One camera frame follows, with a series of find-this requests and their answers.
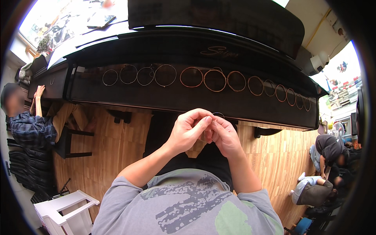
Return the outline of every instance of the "blue plaid shirt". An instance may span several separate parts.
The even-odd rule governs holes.
[[[10,117],[9,123],[14,140],[25,149],[44,152],[55,145],[57,132],[51,117],[32,116],[26,111]]]

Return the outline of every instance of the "hat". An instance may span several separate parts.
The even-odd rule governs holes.
[[[19,89],[20,86],[18,86],[15,83],[7,83],[5,84],[3,91],[1,92],[1,98],[0,98],[0,105],[1,108],[4,110],[5,113],[7,113],[5,104],[7,99],[11,94],[13,94],[17,89]]]

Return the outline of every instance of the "black chair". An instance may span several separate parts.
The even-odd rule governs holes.
[[[55,150],[55,152],[57,152],[57,154],[60,155],[60,157],[62,157],[63,159],[91,156],[92,155],[91,152],[85,152],[85,153],[71,153],[70,152],[72,134],[94,136],[94,133],[92,132],[72,130],[64,126],[63,131],[61,132],[60,140],[53,146],[53,149]]]

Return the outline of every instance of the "black piano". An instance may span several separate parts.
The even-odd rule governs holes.
[[[304,26],[273,1],[129,0],[127,21],[91,33],[54,51],[29,98],[45,85],[48,99],[318,128],[327,92],[297,66]]]

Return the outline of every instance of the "piano lid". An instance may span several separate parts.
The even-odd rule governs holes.
[[[195,26],[229,32],[296,59],[304,25],[271,0],[128,0],[129,28]]]

